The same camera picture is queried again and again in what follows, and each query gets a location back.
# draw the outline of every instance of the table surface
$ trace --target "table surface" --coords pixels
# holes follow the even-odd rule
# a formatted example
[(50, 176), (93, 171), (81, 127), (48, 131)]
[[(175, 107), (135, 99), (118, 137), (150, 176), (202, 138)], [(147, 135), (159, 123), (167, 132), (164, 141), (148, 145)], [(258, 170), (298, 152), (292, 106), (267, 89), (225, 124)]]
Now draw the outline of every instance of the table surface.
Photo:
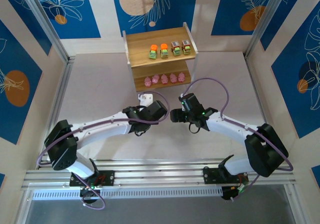
[[(189, 69), (193, 61), (187, 61)], [(196, 78), (214, 77), (225, 84), (230, 93), (225, 114), (239, 121), (264, 123), (248, 69), (241, 52), (201, 52)], [(170, 108), (181, 108), (178, 97), (187, 85), (159, 88)], [(213, 81), (205, 80), (192, 87), (204, 106), (221, 110), (226, 94)], [(125, 53), (79, 54), (70, 74), (59, 120), (70, 124), (109, 117), (123, 108), (138, 105), (132, 86)], [(220, 133), (201, 130), (192, 134), (186, 123), (172, 123), (170, 118), (151, 126), (141, 137), (133, 133), (96, 141), (79, 150), (87, 158), (107, 159), (183, 159), (225, 158), (244, 154), (245, 148)]]

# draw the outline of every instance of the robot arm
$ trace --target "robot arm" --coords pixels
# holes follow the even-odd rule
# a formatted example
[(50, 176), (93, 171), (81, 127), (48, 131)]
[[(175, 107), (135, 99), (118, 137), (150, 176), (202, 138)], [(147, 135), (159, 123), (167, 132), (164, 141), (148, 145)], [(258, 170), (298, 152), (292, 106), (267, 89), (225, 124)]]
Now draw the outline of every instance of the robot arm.
[(271, 141), (286, 157), (289, 156), (272, 126), (266, 123), (262, 126), (249, 125), (225, 115), (221, 117), (221, 113), (216, 109), (211, 107), (204, 109), (193, 93), (179, 97), (179, 100), (182, 108), (170, 112), (172, 122), (188, 122), (189, 130), (191, 125), (195, 125), (198, 131), (205, 129), (209, 132), (222, 133), (246, 148), (247, 155), (228, 156), (219, 165), (218, 172), (224, 183), (228, 183), (233, 176), (248, 172), (257, 172), (263, 177), (268, 177), (284, 161), (269, 144), (263, 144), (264, 140), (252, 130)]
[(103, 119), (79, 124), (69, 124), (67, 120), (59, 121), (46, 138), (46, 147), (65, 134), (74, 134), (70, 134), (48, 150), (51, 165), (55, 171), (67, 169), (83, 179), (97, 176), (98, 170), (94, 162), (86, 159), (77, 150), (97, 140), (116, 135), (135, 133), (139, 137), (151, 127), (151, 124), (132, 120), (154, 122), (166, 113), (167, 109), (160, 101), (153, 102), (152, 94), (144, 94), (140, 96), (139, 106), (129, 106)]

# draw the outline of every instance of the pink toy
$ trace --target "pink toy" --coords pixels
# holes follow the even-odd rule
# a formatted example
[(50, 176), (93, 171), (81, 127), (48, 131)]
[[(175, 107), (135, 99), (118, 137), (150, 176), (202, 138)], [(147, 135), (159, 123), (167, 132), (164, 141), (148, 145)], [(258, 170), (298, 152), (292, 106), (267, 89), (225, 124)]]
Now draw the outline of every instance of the pink toy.
[(144, 79), (144, 85), (147, 87), (147, 88), (149, 88), (149, 87), (151, 87), (151, 79), (150, 79), (150, 77), (146, 77), (145, 79)]
[(182, 72), (178, 75), (178, 81), (183, 83), (185, 81), (186, 77), (185, 74), (183, 74)]
[(177, 76), (176, 76), (175, 74), (171, 73), (171, 75), (170, 75), (170, 81), (171, 81), (172, 83), (176, 83), (176, 82), (177, 82)]
[(159, 81), (159, 75), (158, 74), (156, 74), (156, 75), (154, 75), (153, 77), (152, 77), (152, 83), (153, 84), (157, 84), (158, 83), (158, 81)]
[(161, 76), (161, 82), (162, 82), (162, 84), (167, 84), (168, 83), (168, 77), (165, 74), (163, 74)]

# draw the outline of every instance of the green toy truck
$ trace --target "green toy truck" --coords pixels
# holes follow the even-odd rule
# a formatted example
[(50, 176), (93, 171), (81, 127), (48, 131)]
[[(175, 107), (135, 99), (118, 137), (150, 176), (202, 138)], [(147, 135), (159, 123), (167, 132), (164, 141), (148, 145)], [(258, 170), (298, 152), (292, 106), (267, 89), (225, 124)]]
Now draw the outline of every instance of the green toy truck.
[(181, 54), (180, 45), (178, 41), (171, 42), (171, 51), (174, 56), (178, 56)]
[(190, 49), (190, 41), (189, 40), (183, 40), (182, 41), (182, 50), (183, 50), (183, 54), (190, 54), (191, 49)]
[(151, 45), (150, 52), (149, 52), (149, 58), (156, 59), (157, 58), (157, 45)]
[(165, 43), (161, 44), (160, 53), (161, 53), (161, 57), (162, 58), (167, 58), (169, 56), (169, 54), (168, 54), (168, 45), (167, 44), (165, 44)]

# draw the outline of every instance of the cable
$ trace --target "cable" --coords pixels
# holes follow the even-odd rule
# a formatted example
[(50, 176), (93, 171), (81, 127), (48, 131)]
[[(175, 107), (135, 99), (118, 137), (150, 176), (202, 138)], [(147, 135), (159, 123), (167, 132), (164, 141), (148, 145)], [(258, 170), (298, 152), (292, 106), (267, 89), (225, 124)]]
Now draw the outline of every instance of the cable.
[(88, 187), (98, 198), (100, 198), (101, 201), (102, 201), (102, 203), (103, 203), (103, 206), (102, 206), (102, 207), (94, 207), (94, 206), (87, 205), (87, 204), (85, 203), (85, 196), (86, 196), (86, 195), (83, 195), (83, 197), (82, 197), (82, 199), (81, 199), (83, 205), (84, 205), (85, 207), (90, 208), (90, 209), (93, 209), (93, 210), (103, 210), (103, 209), (105, 209), (105, 207), (106, 207), (106, 201), (104, 200), (104, 198), (103, 198), (96, 190), (92, 189), (91, 186), (90, 186), (87, 182), (85, 182), (85, 180), (83, 180), (80, 176), (78, 176), (78, 175), (75, 174), (75, 173), (73, 173), (73, 174), (75, 175), (76, 178), (78, 178), (78, 180), (79, 180), (80, 182), (82, 182), (82, 183), (84, 184), (85, 187)]
[[(220, 117), (221, 117), (221, 119), (222, 119), (223, 121), (226, 121), (226, 122), (228, 122), (228, 123), (231, 123), (231, 124), (233, 124), (233, 125), (236, 125), (236, 126), (238, 126), (238, 127), (241, 127), (241, 128), (243, 128), (243, 129), (245, 129), (245, 128), (246, 128), (245, 125), (243, 125), (243, 124), (241, 124), (241, 123), (239, 123), (239, 122), (237, 122), (237, 121), (230, 120), (230, 119), (227, 119), (227, 118), (223, 117), (223, 112), (225, 111), (225, 109), (226, 109), (226, 107), (227, 107), (227, 105), (228, 105), (228, 103), (229, 103), (229, 91), (228, 91), (228, 89), (226, 88), (226, 86), (225, 86), (221, 81), (219, 81), (219, 80), (217, 80), (217, 79), (215, 79), (215, 78), (212, 78), (212, 77), (199, 78), (199, 79), (194, 80), (193, 82), (191, 82), (191, 83), (189, 84), (189, 86), (186, 88), (185, 92), (183, 93), (183, 96), (187, 93), (187, 91), (190, 89), (190, 87), (191, 87), (194, 83), (196, 83), (196, 82), (198, 82), (198, 81), (201, 81), (201, 80), (212, 80), (212, 81), (215, 81), (215, 82), (219, 83), (219, 84), (223, 87), (223, 89), (225, 90), (225, 93), (226, 93), (226, 102), (225, 102), (224, 106), (222, 107), (222, 109), (221, 109), (221, 111), (220, 111)], [(258, 136), (259, 136), (260, 138), (262, 138), (266, 143), (268, 143), (268, 144), (285, 160), (285, 162), (289, 165), (289, 168), (282, 168), (282, 167), (280, 167), (280, 168), (277, 168), (277, 170), (286, 171), (286, 172), (291, 172), (291, 171), (294, 170), (294, 167), (293, 167), (292, 163), (288, 160), (288, 158), (287, 158), (270, 140), (268, 140), (268, 139), (267, 139), (266, 137), (264, 137), (261, 133), (257, 132), (256, 130), (253, 130), (253, 129), (250, 128), (250, 127), (248, 127), (247, 129), (248, 129), (250, 132), (258, 135)], [(257, 181), (257, 179), (258, 179), (259, 177), (260, 177), (260, 175), (257, 175), (256, 178), (250, 183), (250, 185), (249, 185), (246, 189), (251, 188), (251, 187), (253, 186), (253, 184)]]
[[(39, 165), (39, 167), (44, 167), (48, 164), (51, 164), (51, 162), (41, 162), (42, 160), (42, 157), (44, 156), (44, 154), (46, 152), (48, 152), (53, 146), (55, 146), (56, 144), (58, 144), (59, 142), (61, 142), (63, 139), (73, 135), (73, 134), (76, 134), (78, 132), (81, 132), (83, 130), (86, 130), (86, 129), (89, 129), (89, 128), (94, 128), (94, 127), (97, 127), (97, 126), (100, 126), (100, 125), (104, 125), (104, 124), (108, 124), (108, 123), (115, 123), (115, 122), (138, 122), (138, 123), (145, 123), (145, 124), (158, 124), (162, 121), (164, 121), (169, 113), (170, 113), (170, 104), (168, 102), (168, 100), (160, 93), (160, 92), (157, 92), (157, 91), (146, 91), (146, 92), (143, 92), (141, 95), (143, 94), (148, 94), (148, 93), (152, 93), (152, 94), (158, 94), (159, 96), (161, 96), (164, 101), (166, 102), (166, 105), (167, 105), (167, 113), (164, 115), (164, 117), (160, 120), (156, 120), (156, 121), (148, 121), (148, 120), (140, 120), (140, 119), (135, 119), (135, 118), (119, 118), (119, 119), (113, 119), (113, 120), (104, 120), (104, 121), (100, 121), (100, 122), (97, 122), (97, 123), (94, 123), (94, 124), (91, 124), (91, 125), (86, 125), (86, 126), (83, 126), (82, 129), (78, 128), (76, 130), (73, 130), (71, 132), (68, 132), (66, 134), (64, 134), (63, 136), (59, 137), (58, 139), (56, 139), (55, 141), (53, 141), (50, 145), (48, 145), (41, 153), (40, 155), (38, 156), (37, 160), (36, 160), (36, 164)], [(95, 194), (97, 195), (97, 197), (99, 197), (102, 202), (103, 202), (103, 207), (92, 207), (92, 206), (89, 206), (87, 204), (84, 203), (84, 197), (82, 197), (82, 202), (83, 204), (88, 207), (88, 208), (91, 208), (91, 209), (95, 209), (95, 210), (102, 210), (106, 207), (106, 202), (105, 200), (95, 191), (93, 190), (90, 185), (88, 185), (80, 176), (78, 176), (77, 174), (73, 173), (78, 179), (79, 181), (81, 181), (85, 186), (89, 187), (89, 189)]]

